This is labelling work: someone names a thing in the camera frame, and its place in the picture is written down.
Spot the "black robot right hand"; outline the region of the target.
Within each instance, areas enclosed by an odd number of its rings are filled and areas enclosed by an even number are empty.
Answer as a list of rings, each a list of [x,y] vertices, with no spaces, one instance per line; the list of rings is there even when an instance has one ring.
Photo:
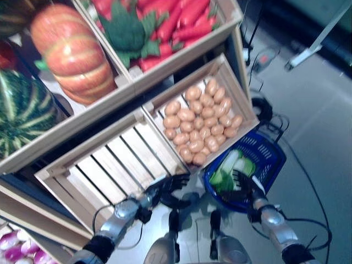
[[[232,171],[232,177],[236,189],[223,191],[221,196],[224,201],[244,202],[245,200],[249,200],[250,202],[254,202],[258,199],[266,198],[265,190],[255,176],[250,178],[244,173],[234,169]]]

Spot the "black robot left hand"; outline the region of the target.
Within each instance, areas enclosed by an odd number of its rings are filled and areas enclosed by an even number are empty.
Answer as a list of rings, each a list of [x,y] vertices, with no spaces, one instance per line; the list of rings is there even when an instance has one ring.
[[[146,194],[154,194],[154,198],[161,199],[171,195],[176,190],[181,190],[188,184],[190,173],[177,174],[161,177],[152,183],[145,191]]]

